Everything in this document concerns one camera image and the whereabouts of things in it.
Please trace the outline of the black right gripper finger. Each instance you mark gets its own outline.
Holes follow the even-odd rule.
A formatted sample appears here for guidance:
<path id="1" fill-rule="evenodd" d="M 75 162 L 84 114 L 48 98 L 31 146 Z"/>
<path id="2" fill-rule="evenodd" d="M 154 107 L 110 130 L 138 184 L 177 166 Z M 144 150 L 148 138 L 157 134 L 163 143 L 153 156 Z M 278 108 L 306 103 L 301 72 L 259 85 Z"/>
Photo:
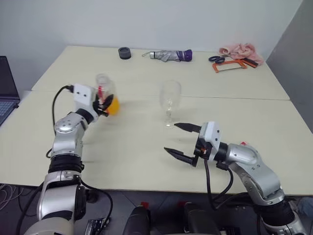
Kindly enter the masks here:
<path id="1" fill-rule="evenodd" d="M 197 165 L 198 157 L 188 157 L 181 151 L 167 148 L 167 147 L 164 147 L 164 150 L 179 161 L 187 163 L 193 167 L 196 167 L 196 165 Z"/>
<path id="2" fill-rule="evenodd" d="M 200 131 L 201 131 L 201 126 L 194 125 L 194 124 L 191 124 L 191 123 L 179 122 L 179 123 L 175 123 L 174 125 L 176 127 L 180 128 L 180 129 L 182 129 L 184 131 L 188 131 L 188 132 L 200 133 Z"/>

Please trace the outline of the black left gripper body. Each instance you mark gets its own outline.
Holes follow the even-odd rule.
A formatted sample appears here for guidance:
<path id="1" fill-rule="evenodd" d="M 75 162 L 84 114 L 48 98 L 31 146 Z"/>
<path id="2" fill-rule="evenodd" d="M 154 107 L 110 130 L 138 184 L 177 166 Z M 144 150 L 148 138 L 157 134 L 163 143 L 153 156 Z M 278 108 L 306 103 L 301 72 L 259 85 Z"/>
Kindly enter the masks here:
<path id="1" fill-rule="evenodd" d="M 107 110 L 107 108 L 109 107 L 109 101 L 110 100 L 105 100 L 102 103 L 99 101 L 100 98 L 98 95 L 95 96 L 95 100 L 92 104 L 92 107 L 94 109 L 94 111 L 98 114 L 98 116 L 105 116 L 108 117 L 109 113 Z"/>

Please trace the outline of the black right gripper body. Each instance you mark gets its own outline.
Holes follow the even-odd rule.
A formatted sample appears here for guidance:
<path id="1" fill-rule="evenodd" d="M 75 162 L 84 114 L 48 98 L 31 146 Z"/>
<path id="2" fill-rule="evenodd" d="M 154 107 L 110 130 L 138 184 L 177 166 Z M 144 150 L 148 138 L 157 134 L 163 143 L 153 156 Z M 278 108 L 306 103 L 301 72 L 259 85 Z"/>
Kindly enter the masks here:
<path id="1" fill-rule="evenodd" d="M 200 137 L 200 135 L 197 138 L 197 142 L 195 145 L 194 150 L 194 159 L 192 161 L 192 166 L 196 167 L 198 158 L 203 158 L 205 160 L 209 159 L 209 156 L 212 151 L 212 144 L 210 142 L 206 142 L 203 137 Z"/>

